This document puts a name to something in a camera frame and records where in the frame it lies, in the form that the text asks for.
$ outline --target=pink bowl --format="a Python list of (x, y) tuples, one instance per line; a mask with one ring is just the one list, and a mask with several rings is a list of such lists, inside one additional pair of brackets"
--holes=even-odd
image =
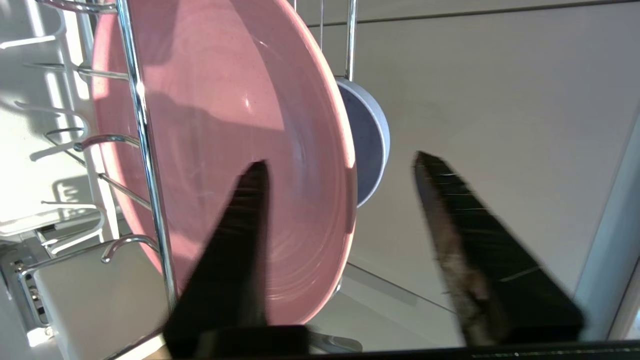
[[(356, 208), (349, 122), (315, 40), (285, 0), (131, 4), (179, 288), (236, 177), (267, 159), (268, 316), (305, 323), (342, 275)], [(126, 72), (114, 15), (99, 19), (93, 67)], [(93, 96), (101, 133), (137, 135), (127, 82), (95, 78)], [(147, 199), (139, 150), (102, 150), (110, 176)], [(134, 233), (154, 236), (150, 211), (118, 200)]]

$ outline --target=white wall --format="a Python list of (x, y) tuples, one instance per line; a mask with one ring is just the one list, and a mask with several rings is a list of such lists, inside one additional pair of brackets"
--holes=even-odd
[[(588, 314), (589, 327), (582, 333), (585, 340), (604, 340), (622, 316), (635, 317), (634, 310), (621, 304), (637, 302), (640, 286), (629, 284), (634, 265), (640, 258), (640, 122), (627, 145), (609, 201), (589, 252), (575, 300)], [(620, 329), (611, 328), (615, 339)]]
[[(459, 170), (573, 294), (636, 119), (639, 17), (627, 3), (359, 25), (355, 81), (385, 110), (392, 148), (350, 261), (449, 306), (410, 173), (420, 149)], [(344, 26), (324, 36), (341, 74)]]
[[(628, 0), (610, 0), (622, 3)], [(531, 8), (598, 4), (601, 0), (358, 0), (358, 20), (438, 17)], [(307, 24), (320, 23), (321, 0), (298, 0), (298, 13)], [(325, 23), (344, 22), (348, 0), (324, 0)]]

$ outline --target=metal rod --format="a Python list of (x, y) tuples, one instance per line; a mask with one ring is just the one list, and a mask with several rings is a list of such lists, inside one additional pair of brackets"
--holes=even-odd
[(347, 65), (344, 78), (353, 81), (353, 58), (356, 51), (356, 20), (358, 17), (358, 0), (349, 0), (347, 17)]
[[(24, 66), (38, 68), (38, 69), (45, 69), (45, 70), (50, 70), (55, 72), (65, 71), (65, 65), (60, 63), (26, 63), (24, 64)], [(74, 70), (77, 71), (78, 74), (85, 75), (85, 76), (98, 76), (100, 78), (129, 80), (129, 76), (127, 74), (123, 74), (121, 72), (114, 72), (114, 71), (93, 70), (91, 67), (87, 65), (74, 66)]]
[(71, 0), (36, 0), (36, 2), (44, 5), (51, 6), (60, 10), (67, 10), (76, 13), (115, 13), (116, 5), (114, 3), (108, 4), (88, 4), (80, 3)]
[(101, 172), (101, 173), (98, 174), (98, 178), (104, 180), (107, 184), (111, 185), (113, 188), (115, 188), (119, 192), (121, 192), (124, 195), (130, 197), (131, 200), (133, 200), (133, 201), (137, 202), (138, 204), (144, 206), (148, 210), (151, 210), (151, 204), (149, 204), (149, 201), (146, 201), (145, 199), (143, 199), (138, 194), (136, 194), (136, 193), (132, 192), (131, 190), (127, 189), (126, 187), (122, 186), (120, 183), (118, 183), (114, 179), (112, 179), (109, 176), (107, 176), (107, 174)]
[(131, 24), (131, 13), (129, 0), (116, 0), (118, 9), (118, 20), (120, 31), (122, 32), (122, 44), (127, 62), (127, 72), (129, 74), (129, 85), (133, 108), (136, 113), (138, 125), (138, 138), (140, 139), (140, 151), (145, 166), (147, 186), (149, 187), (149, 199), (151, 200), (151, 211), (154, 216), (154, 225), (158, 237), (160, 249), (160, 260), (162, 262), (164, 285), (166, 287), (169, 313), (173, 311), (177, 302), (177, 288), (175, 285), (175, 275), (173, 272), (173, 261), (171, 259), (171, 244), (169, 242), (169, 231), (167, 229), (163, 207), (163, 198), (160, 185), (160, 176), (157, 169), (157, 158), (152, 142), (152, 126), (149, 116), (149, 108), (145, 97), (145, 85), (142, 81), (142, 68), (138, 61), (136, 42), (133, 26)]
[(320, 0), (320, 51), (324, 44), (324, 0)]
[(100, 260), (104, 264), (110, 263), (116, 251), (118, 251), (124, 245), (130, 244), (130, 243), (143, 243), (149, 248), (151, 248), (151, 250), (158, 252), (158, 248), (152, 238), (148, 237), (147, 235), (132, 234), (132, 235), (123, 236), (117, 240), (113, 240), (113, 242), (110, 243), (109, 246), (107, 246), (107, 248), (102, 253), (102, 257), (100, 258)]
[(91, 136), (90, 138), (84, 139), (81, 142), (76, 142), (74, 144), (75, 151), (84, 151), (89, 146), (98, 145), (99, 143), (106, 142), (123, 142), (129, 144), (133, 147), (140, 147), (140, 141), (133, 136), (129, 135), (121, 135), (121, 134), (101, 134)]

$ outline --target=white cabinet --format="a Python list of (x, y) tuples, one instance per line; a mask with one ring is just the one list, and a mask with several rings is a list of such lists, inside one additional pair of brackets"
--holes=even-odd
[[(639, 17), (627, 3), (359, 25), (355, 81), (385, 110), (392, 145), (350, 262), (449, 306), (410, 167), (424, 150), (572, 294), (636, 120)], [(325, 28), (334, 74), (345, 37)]]
[[(307, 24), (320, 23), (322, 0), (297, 0), (298, 13)], [(324, 21), (344, 22), (349, 0), (324, 0)], [(505, 12), (602, 3), (599, 0), (358, 0), (359, 20), (441, 17), (454, 14)]]

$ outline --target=dishwasher rack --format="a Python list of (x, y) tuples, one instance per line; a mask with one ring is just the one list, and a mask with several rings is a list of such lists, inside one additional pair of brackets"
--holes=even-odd
[[(109, 4), (80, 3), (70, 0), (28, 1), (35, 1), (37, 3), (58, 9), (57, 11), (60, 15), (60, 27), (50, 35), (36, 36), (32, 38), (12, 40), (0, 43), (0, 51), (2, 49), (8, 49), (11, 47), (29, 46), (32, 44), (41, 44), (44, 42), (58, 42), (59, 60), (61, 63), (32, 63), (25, 64), (25, 66), (43, 69), (46, 71), (63, 72), (65, 75), (64, 78), (68, 95), (68, 103), (72, 109), (67, 110), (63, 108), (37, 106), (34, 104), (23, 104), (21, 102), (16, 102), (15, 105), (25, 111), (44, 111), (47, 113), (66, 115), (70, 118), (80, 119), (82, 125), (71, 126), (63, 129), (55, 129), (53, 131), (47, 132), (46, 134), (44, 134), (44, 136), (49, 142), (53, 144), (53, 146), (46, 150), (33, 153), (30, 156), (30, 159), (32, 161), (37, 161), (46, 156), (65, 152), (66, 154), (74, 158), (80, 165), (86, 168), (92, 195), (91, 204), (80, 204), (77, 202), (44, 201), (42, 202), (42, 204), (45, 207), (52, 209), (96, 209), (100, 214), (100, 220), (92, 229), (75, 235), (71, 239), (71, 241), (67, 241), (62, 244), (57, 244), (58, 240), (43, 242), (42, 246), (47, 248), (50, 254), (54, 257), (52, 259), (48, 259), (27, 267), (17, 269), (20, 286), (22, 287), (25, 296), (27, 296), (27, 298), (29, 299), (33, 295), (31, 293), (31, 291), (33, 291), (33, 288), (29, 287), (26, 284), (26, 279), (32, 278), (32, 273), (36, 270), (101, 247), (106, 248), (105, 253), (102, 257), (102, 262), (108, 263), (113, 253), (122, 245), (131, 242), (141, 242), (158, 251), (160, 255), (168, 310), (169, 312), (171, 312), (176, 305), (177, 288), (173, 274), (173, 262), (171, 259), (171, 248), (165, 220), (166, 216), (163, 207), (160, 178), (157, 172), (156, 152), (152, 143), (152, 126), (150, 113), (145, 97), (142, 68), (136, 51), (136, 43), (134, 40), (135, 35), (131, 24), (132, 19), (129, 0), (115, 0), (114, 3)], [(79, 13), (79, 20), (84, 25), (83, 31), (79, 35), (84, 45), (85, 58), (91, 57), (91, 52), (93, 49), (93, 30), (90, 23), (91, 20), (88, 16), (115, 13), (118, 17), (122, 43), (125, 50), (127, 73), (118, 74), (112, 72), (100, 72), (94, 71), (91, 69), (91, 67), (86, 65), (74, 65), (71, 60), (67, 39), (65, 37), (67, 33), (67, 26), (63, 13), (64, 11)], [(77, 111), (76, 109), (77, 107), (79, 107), (79, 104), (75, 101), (74, 97), (75, 94), (78, 94), (78, 89), (76, 86), (76, 75), (74, 74), (74, 72), (76, 72), (78, 76), (104, 76), (108, 78), (127, 80), (129, 82), (131, 97), (134, 105), (136, 125), (138, 129), (137, 139), (123, 135), (95, 135), (93, 129), (91, 128), (90, 121), (88, 121), (88, 119), (83, 116), (83, 113), (81, 111)], [(69, 133), (76, 132), (81, 132), (81, 136), (78, 137), (75, 141), (58, 143), (52, 139), (52, 135), (68, 136)], [(136, 195), (125, 186), (117, 183), (105, 173), (104, 165), (102, 164), (101, 153), (98, 147), (92, 146), (104, 142), (125, 142), (140, 149), (143, 158), (145, 177), (149, 190), (149, 202), (147, 202), (139, 195)], [(84, 159), (73, 154), (71, 150), (83, 152)], [(136, 202), (142, 204), (145, 208), (151, 210), (154, 219), (154, 227), (157, 234), (157, 248), (154, 246), (154, 242), (146, 236), (132, 235), (119, 238), (120, 235), (117, 226), (116, 209), (111, 194), (111, 187), (119, 192), (124, 193), (126, 196), (129, 196)], [(99, 237), (100, 243), (85, 249), (73, 251), (70, 254), (64, 256), (56, 256), (57, 252), (73, 247), (74, 245), (77, 245), (78, 243), (81, 243), (95, 236)], [(51, 337), (51, 328), (48, 327), (47, 323), (40, 321), (37, 310), (35, 309), (33, 304), (29, 305), (31, 308), (29, 309), (31, 311), (31, 315), (35, 319), (36, 324), (41, 327), (39, 330), (41, 330), (46, 336)], [(159, 331), (154, 331), (152, 334), (145, 336), (143, 339), (140, 339), (135, 343), (125, 347), (124, 349), (121, 349), (117, 353), (112, 354), (108, 357), (108, 359), (115, 359), (119, 357), (120, 355), (152, 339), (153, 337), (158, 335), (158, 333)]]

